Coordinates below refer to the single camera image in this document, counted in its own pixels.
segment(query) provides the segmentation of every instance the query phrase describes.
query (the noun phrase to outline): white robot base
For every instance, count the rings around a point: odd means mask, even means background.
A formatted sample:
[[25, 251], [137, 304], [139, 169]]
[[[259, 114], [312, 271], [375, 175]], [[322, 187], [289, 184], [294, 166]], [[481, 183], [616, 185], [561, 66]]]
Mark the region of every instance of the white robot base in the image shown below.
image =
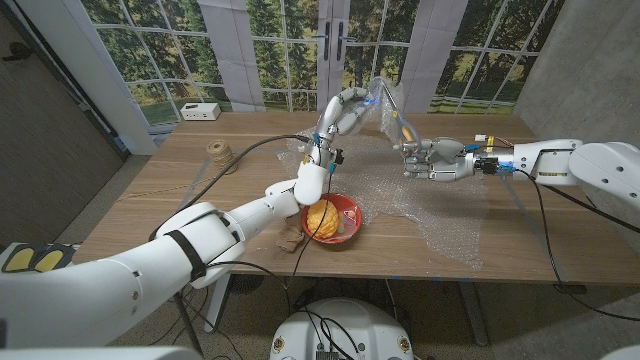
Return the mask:
[[[306, 310], [309, 313], [303, 308], [280, 325], [271, 344], [271, 360], [344, 359], [345, 356], [331, 346], [321, 326], [333, 342], [353, 359], [413, 359], [409, 336], [404, 328], [371, 304], [355, 299], [331, 298], [314, 302]], [[318, 316], [335, 323], [326, 320], [321, 324]], [[358, 348], [357, 353], [354, 344], [336, 323], [349, 333]]]

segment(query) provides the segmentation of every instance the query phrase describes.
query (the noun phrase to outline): door handle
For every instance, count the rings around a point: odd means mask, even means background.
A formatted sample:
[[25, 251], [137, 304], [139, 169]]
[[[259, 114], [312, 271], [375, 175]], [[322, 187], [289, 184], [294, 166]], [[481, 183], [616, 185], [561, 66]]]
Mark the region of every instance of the door handle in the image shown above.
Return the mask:
[[337, 58], [338, 61], [340, 61], [340, 58], [342, 57], [342, 41], [343, 40], [345, 42], [358, 41], [358, 39], [356, 39], [354, 37], [342, 36], [343, 32], [344, 32], [344, 23], [341, 22], [338, 25], [338, 58]]
[[314, 39], [324, 39], [324, 60], [329, 60], [329, 31], [331, 29], [331, 23], [327, 21], [324, 26], [324, 35], [313, 35]]
[[4, 61], [17, 61], [17, 60], [25, 60], [28, 59], [31, 54], [33, 54], [33, 49], [28, 47], [27, 45], [19, 42], [12, 42], [9, 44], [9, 51], [11, 51], [11, 56], [5, 56], [2, 58]]

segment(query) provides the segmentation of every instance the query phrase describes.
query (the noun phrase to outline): small brown object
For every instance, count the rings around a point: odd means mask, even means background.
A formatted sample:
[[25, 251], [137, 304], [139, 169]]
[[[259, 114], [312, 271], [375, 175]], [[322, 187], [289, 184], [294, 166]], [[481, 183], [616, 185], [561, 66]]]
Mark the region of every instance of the small brown object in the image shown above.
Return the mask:
[[284, 219], [282, 228], [278, 231], [276, 245], [284, 251], [293, 252], [302, 240], [304, 240], [304, 232], [300, 215], [296, 214]]
[[[233, 161], [233, 153], [231, 147], [224, 140], [214, 140], [207, 146], [207, 153], [213, 164], [220, 170], [224, 169], [231, 161]], [[225, 175], [229, 175], [238, 169], [238, 163], [235, 163]]]

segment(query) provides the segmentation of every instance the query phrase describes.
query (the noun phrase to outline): red bowl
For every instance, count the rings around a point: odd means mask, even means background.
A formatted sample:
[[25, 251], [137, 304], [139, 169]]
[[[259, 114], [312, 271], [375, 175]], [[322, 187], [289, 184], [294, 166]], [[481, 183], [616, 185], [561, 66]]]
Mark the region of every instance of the red bowl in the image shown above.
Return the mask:
[[[350, 197], [341, 194], [324, 194], [321, 198], [323, 200], [327, 200], [328, 198], [336, 207], [340, 219], [340, 226], [338, 226], [338, 230], [331, 237], [320, 238], [314, 236], [313, 239], [323, 244], [339, 244], [351, 239], [360, 229], [360, 225], [362, 225], [362, 212], [358, 204]], [[302, 228], [309, 236], [312, 236], [313, 231], [309, 231], [309, 227], [307, 226], [308, 213], [309, 206], [305, 206], [300, 213]]]

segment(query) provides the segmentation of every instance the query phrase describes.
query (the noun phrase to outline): floor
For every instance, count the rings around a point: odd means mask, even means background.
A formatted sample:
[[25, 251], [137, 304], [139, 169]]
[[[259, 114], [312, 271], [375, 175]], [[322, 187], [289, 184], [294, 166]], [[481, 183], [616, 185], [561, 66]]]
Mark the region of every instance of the floor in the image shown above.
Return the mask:
[[[81, 242], [148, 159], [130, 157], [58, 242]], [[399, 314], [403, 326], [411, 333], [415, 354], [423, 360], [599, 359], [615, 349], [640, 343], [638, 323], [599, 315], [550, 285], [481, 283], [476, 288], [490, 345], [479, 347], [473, 341], [456, 283], [394, 280], [390, 284], [396, 302], [410, 316], [409, 321], [404, 312]], [[366, 298], [391, 311], [381, 280], [296, 278], [290, 290], [292, 299], [314, 286], [314, 300], [334, 296]], [[209, 290], [186, 291], [190, 303], [206, 311]], [[640, 315], [637, 288], [589, 287], [586, 295], [578, 296], [606, 311]], [[274, 279], [264, 278], [251, 293], [229, 295], [220, 330], [229, 336], [244, 359], [266, 359], [272, 336], [286, 317], [282, 288]], [[205, 358], [225, 355], [239, 359], [224, 336], [205, 333], [203, 321], [195, 316], [193, 323]], [[112, 345], [146, 346], [154, 342], [170, 345], [175, 341], [177, 345], [189, 346], [182, 329], [175, 305], [168, 302]]]

